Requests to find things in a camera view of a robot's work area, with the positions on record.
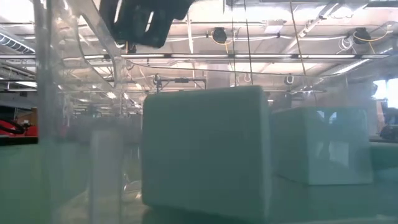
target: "foam block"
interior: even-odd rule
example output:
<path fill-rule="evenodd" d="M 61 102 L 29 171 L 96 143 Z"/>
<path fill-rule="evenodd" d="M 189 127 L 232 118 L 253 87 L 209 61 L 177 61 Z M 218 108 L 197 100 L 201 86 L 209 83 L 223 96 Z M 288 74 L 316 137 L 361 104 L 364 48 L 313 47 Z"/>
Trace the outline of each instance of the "foam block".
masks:
<path fill-rule="evenodd" d="M 279 175 L 309 185 L 373 181 L 365 110 L 294 108 L 271 119 Z"/>
<path fill-rule="evenodd" d="M 267 218 L 267 107 L 259 86 L 148 96 L 141 155 L 143 202 L 245 220 Z"/>

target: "fluorescent light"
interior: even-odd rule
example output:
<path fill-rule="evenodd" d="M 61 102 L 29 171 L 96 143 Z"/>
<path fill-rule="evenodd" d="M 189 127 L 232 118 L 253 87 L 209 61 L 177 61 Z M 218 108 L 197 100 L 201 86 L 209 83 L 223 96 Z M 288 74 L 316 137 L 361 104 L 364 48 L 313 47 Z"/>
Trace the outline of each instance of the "fluorescent light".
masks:
<path fill-rule="evenodd" d="M 106 96 L 111 98 L 111 99 L 115 99 L 116 98 L 116 95 L 114 93 L 112 93 L 112 92 L 107 92 Z"/>
<path fill-rule="evenodd" d="M 349 65 L 349 66 L 347 66 L 345 68 L 342 68 L 342 69 L 338 70 L 334 74 L 348 72 L 348 71 L 352 70 L 353 68 L 358 67 L 358 66 L 362 65 L 363 63 L 365 63 L 365 62 L 367 62 L 369 60 L 370 59 L 365 59 L 365 60 L 358 61 L 358 62 L 356 62 L 356 63 L 354 63 L 352 65 Z"/>
<path fill-rule="evenodd" d="M 18 84 L 20 84 L 20 85 L 25 85 L 25 86 L 29 86 L 29 87 L 34 87 L 34 88 L 37 87 L 37 83 L 36 83 L 36 82 L 16 82 L 16 83 L 18 83 Z"/>
<path fill-rule="evenodd" d="M 172 58 L 228 58 L 228 54 L 172 54 Z"/>
<path fill-rule="evenodd" d="M 278 54 L 237 54 L 235 55 L 236 58 L 291 58 L 291 55 L 278 55 Z"/>
<path fill-rule="evenodd" d="M 164 58 L 164 54 L 122 54 L 124 58 Z"/>
<path fill-rule="evenodd" d="M 104 59 L 104 55 L 86 55 L 85 59 Z"/>
<path fill-rule="evenodd" d="M 380 52 L 380 54 L 387 53 L 387 52 L 389 52 L 390 50 L 392 50 L 392 47 L 391 47 L 391 48 L 389 48 L 389 49 L 387 49 L 387 50 L 383 50 L 382 52 Z"/>
<path fill-rule="evenodd" d="M 355 55 L 302 55 L 303 58 L 354 58 Z"/>
<path fill-rule="evenodd" d="M 7 91 L 37 91 L 36 89 L 7 89 Z"/>
<path fill-rule="evenodd" d="M 383 53 L 386 53 L 387 51 L 381 52 L 382 54 L 374 54 L 374 55 L 363 55 L 362 58 L 368 58 L 368 59 L 381 59 L 381 58 L 386 58 L 389 55 L 383 55 Z"/>

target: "ceiling light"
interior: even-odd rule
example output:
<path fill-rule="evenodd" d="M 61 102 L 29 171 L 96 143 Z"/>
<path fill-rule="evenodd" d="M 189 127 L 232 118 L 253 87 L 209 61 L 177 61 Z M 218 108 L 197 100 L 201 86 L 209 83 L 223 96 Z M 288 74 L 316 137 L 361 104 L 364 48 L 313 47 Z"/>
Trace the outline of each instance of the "ceiling light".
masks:
<path fill-rule="evenodd" d="M 358 62 L 356 62 L 356 63 L 354 63 L 354 64 L 352 64 L 352 65 L 349 65 L 349 66 L 347 66 L 347 67 L 345 67 L 345 68 L 342 68 L 342 69 L 338 70 L 338 71 L 335 72 L 334 74 L 348 72 L 348 71 L 352 70 L 353 68 L 358 67 L 358 66 L 360 66 L 361 64 L 363 64 L 363 63 L 365 63 L 365 62 L 367 62 L 367 61 L 369 61 L 369 60 L 370 60 L 370 59 L 360 60 L 360 61 L 358 61 Z"/>
<path fill-rule="evenodd" d="M 291 58 L 292 55 L 279 55 L 279 54 L 238 54 L 235 55 L 236 58 Z"/>
<path fill-rule="evenodd" d="M 7 91 L 37 91 L 36 89 L 7 89 Z"/>
<path fill-rule="evenodd" d="M 124 58 L 164 58 L 164 54 L 122 54 Z"/>
<path fill-rule="evenodd" d="M 18 84 L 20 84 L 20 85 L 25 85 L 25 86 L 29 86 L 29 87 L 34 87 L 34 88 L 37 87 L 37 83 L 36 83 L 36 82 L 16 82 L 16 83 L 18 83 Z"/>
<path fill-rule="evenodd" d="M 116 95 L 114 93 L 112 93 L 112 92 L 107 92 L 106 96 L 111 98 L 111 99 L 115 99 L 116 98 Z"/>
<path fill-rule="evenodd" d="M 354 58 L 355 55 L 302 55 L 303 58 Z"/>
<path fill-rule="evenodd" d="M 86 55 L 85 59 L 104 59 L 104 55 Z"/>
<path fill-rule="evenodd" d="M 228 58 L 228 54 L 172 54 L 171 58 Z"/>

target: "spotlight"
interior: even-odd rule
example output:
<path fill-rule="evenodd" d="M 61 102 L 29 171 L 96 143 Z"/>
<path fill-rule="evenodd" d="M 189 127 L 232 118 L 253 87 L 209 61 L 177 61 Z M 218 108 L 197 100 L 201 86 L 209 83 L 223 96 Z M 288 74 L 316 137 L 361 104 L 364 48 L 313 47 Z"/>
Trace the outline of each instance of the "spotlight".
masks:
<path fill-rule="evenodd" d="M 225 44 L 226 42 L 226 33 L 224 31 L 224 27 L 216 27 L 213 31 L 213 40 L 219 44 Z"/>

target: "red object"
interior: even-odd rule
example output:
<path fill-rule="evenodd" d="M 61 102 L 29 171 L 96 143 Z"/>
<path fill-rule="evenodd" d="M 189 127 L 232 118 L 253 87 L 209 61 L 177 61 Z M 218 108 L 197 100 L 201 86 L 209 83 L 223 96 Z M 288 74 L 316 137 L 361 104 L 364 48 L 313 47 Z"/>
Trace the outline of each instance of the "red object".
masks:
<path fill-rule="evenodd" d="M 5 121 L 1 121 L 0 120 L 0 125 L 5 127 L 5 128 L 8 128 L 8 129 L 15 129 L 15 127 L 12 124 L 9 124 L 9 123 L 7 123 Z M 3 135 L 8 135 L 10 137 L 15 137 L 16 136 L 15 134 L 12 134 L 12 133 L 9 133 L 7 131 L 3 131 L 3 130 L 0 129 L 0 136 L 3 136 Z"/>
<path fill-rule="evenodd" d="M 13 126 L 12 124 L 7 123 L 5 121 L 1 121 L 1 120 L 0 120 L 0 125 L 7 129 L 13 129 L 13 130 L 16 129 L 15 126 Z M 4 135 L 9 136 L 9 137 L 37 137 L 37 126 L 35 125 L 35 126 L 28 127 L 24 134 L 12 134 L 12 133 L 9 133 L 7 131 L 3 131 L 0 129 L 0 136 L 4 136 Z"/>
<path fill-rule="evenodd" d="M 30 126 L 27 128 L 27 131 L 25 132 L 26 137 L 37 137 L 37 126 Z"/>

